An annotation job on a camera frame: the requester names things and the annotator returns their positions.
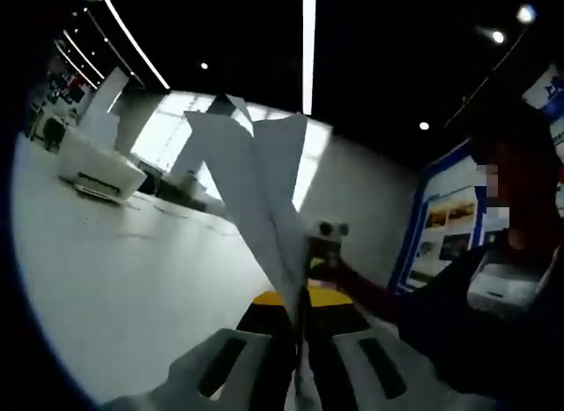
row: ceiling light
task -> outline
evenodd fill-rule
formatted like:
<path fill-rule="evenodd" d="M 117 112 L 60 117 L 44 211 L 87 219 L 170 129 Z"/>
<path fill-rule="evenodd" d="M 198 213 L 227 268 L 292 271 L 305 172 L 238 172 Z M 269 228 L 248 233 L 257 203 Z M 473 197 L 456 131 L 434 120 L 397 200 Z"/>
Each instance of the ceiling light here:
<path fill-rule="evenodd" d="M 315 0 L 303 0 L 302 7 L 301 110 L 310 116 L 314 89 Z"/>
<path fill-rule="evenodd" d="M 155 66 L 152 65 L 151 61 L 149 61 L 149 58 L 147 58 L 147 56 L 145 55 L 145 52 L 143 52 L 143 50 L 139 47 L 139 45 L 137 45 L 137 42 L 135 41 L 135 39 L 131 35 L 130 31 L 128 30 L 128 28 L 123 23 L 122 18 L 120 17 L 120 15 L 115 10 L 115 7 L 112 4 L 112 1 L 111 0 L 104 0 L 104 2 L 108 6 L 110 12 L 114 15 L 115 21 L 117 21 L 117 24 L 123 30 L 123 32 L 125 33 L 125 36 L 127 36 L 127 38 L 130 40 L 131 44 L 133 45 L 133 48 L 135 48 L 135 50 L 138 52 L 138 54 L 141 55 L 141 58 L 143 58 L 143 61 L 145 61 L 147 66 L 149 66 L 149 68 L 151 69 L 153 74 L 157 77 L 157 79 L 165 87 L 165 89 L 170 89 L 170 85 L 163 79 L 163 77 L 157 71 Z"/>
<path fill-rule="evenodd" d="M 86 81 L 90 84 L 91 87 L 94 88 L 94 90 L 95 90 L 95 89 L 98 89 L 98 88 L 96 87 L 96 85 L 95 85 L 94 83 L 92 83 L 92 81 L 77 67 L 77 65 L 74 64 L 74 63 L 71 61 L 71 59 L 69 58 L 69 56 L 67 56 L 67 55 L 64 53 L 64 51 L 61 49 L 61 47 L 59 47 L 59 44 L 58 44 L 57 42 L 55 42 L 55 46 L 56 46 L 56 48 L 59 50 L 59 52 L 67 59 L 67 61 L 70 63 L 70 65 L 72 65 L 72 67 L 74 67 L 74 70 L 76 70 L 76 71 L 78 72 L 78 74 L 79 74 L 80 76 L 82 76 L 82 78 L 83 78 L 84 80 L 86 80 Z"/>
<path fill-rule="evenodd" d="M 94 67 L 94 64 L 92 64 L 90 62 L 90 60 L 88 58 L 86 58 L 86 55 L 80 50 L 80 48 L 78 47 L 78 45 L 74 42 L 74 40 L 72 40 L 72 38 L 69 36 L 69 34 L 67 33 L 66 30 L 63 30 L 63 34 L 64 36 L 67 38 L 67 40 L 70 42 L 70 44 L 75 48 L 76 51 L 78 51 L 78 53 L 80 54 L 80 56 L 82 56 L 84 58 L 84 60 L 88 63 L 88 65 L 90 65 L 92 67 L 92 69 L 94 71 L 96 71 L 96 74 L 98 74 L 98 76 L 100 76 L 100 78 L 104 78 L 104 75 L 102 75 L 102 73 L 100 73 L 98 71 L 98 69 L 96 67 Z"/>
<path fill-rule="evenodd" d="M 535 9 L 528 4 L 523 5 L 517 12 L 517 20 L 525 25 L 535 21 L 536 17 L 537 13 L 535 12 Z"/>
<path fill-rule="evenodd" d="M 503 43 L 505 41 L 505 36 L 499 30 L 494 30 L 492 33 L 492 39 L 495 43 Z"/>

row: person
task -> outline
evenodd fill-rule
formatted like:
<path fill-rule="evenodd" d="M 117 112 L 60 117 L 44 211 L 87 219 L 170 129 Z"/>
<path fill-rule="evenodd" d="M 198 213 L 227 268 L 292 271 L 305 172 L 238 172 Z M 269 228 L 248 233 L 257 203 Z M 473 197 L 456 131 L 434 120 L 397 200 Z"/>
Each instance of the person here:
<path fill-rule="evenodd" d="M 488 206 L 509 208 L 509 227 L 495 242 L 466 251 L 406 295 L 376 286 L 341 258 L 310 278 L 334 283 L 396 325 L 459 392 L 544 409 L 538 404 L 559 393 L 564 368 L 564 231 L 555 202 L 562 164 L 548 123 L 524 103 L 477 126 L 471 156 L 486 169 Z M 477 295 L 474 284 L 484 280 L 496 280 L 501 297 Z"/>

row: wall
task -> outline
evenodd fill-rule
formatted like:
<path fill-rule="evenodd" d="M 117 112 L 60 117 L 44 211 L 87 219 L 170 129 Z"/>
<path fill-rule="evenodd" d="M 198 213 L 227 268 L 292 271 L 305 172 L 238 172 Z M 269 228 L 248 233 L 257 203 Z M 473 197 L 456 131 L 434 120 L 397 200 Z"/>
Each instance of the wall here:
<path fill-rule="evenodd" d="M 385 286 L 404 238 L 417 175 L 346 139 L 333 137 L 301 207 L 306 221 L 350 225 L 343 258 Z"/>
<path fill-rule="evenodd" d="M 137 136 L 163 98 L 162 94 L 146 91 L 127 91 L 122 94 L 112 110 L 112 113 L 120 117 L 115 139 L 115 149 L 118 152 L 132 158 L 130 152 Z"/>

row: poster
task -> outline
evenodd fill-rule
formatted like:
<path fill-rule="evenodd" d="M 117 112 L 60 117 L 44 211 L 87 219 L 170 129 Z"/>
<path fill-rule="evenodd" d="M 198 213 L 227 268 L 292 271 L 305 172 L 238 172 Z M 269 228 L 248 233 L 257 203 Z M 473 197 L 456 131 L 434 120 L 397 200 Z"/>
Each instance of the poster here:
<path fill-rule="evenodd" d="M 473 186 L 429 201 L 408 285 L 415 288 L 425 286 L 455 258 L 470 249 L 476 211 Z"/>

